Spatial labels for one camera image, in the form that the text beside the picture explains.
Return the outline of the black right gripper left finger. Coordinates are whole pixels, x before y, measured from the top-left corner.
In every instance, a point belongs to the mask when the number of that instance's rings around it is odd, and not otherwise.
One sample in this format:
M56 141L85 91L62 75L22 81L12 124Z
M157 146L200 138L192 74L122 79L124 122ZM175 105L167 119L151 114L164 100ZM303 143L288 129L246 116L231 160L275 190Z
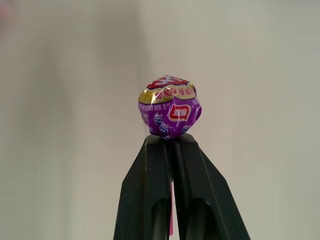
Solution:
M165 141L145 138L120 191L116 240L167 240L172 212L172 174Z

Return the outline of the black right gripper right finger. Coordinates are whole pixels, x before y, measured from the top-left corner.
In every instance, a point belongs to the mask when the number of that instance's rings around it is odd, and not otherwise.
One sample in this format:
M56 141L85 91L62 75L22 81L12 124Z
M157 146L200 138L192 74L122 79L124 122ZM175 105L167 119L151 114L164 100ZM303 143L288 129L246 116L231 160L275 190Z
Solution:
M226 179L188 133L171 143L175 206L181 240L248 240Z

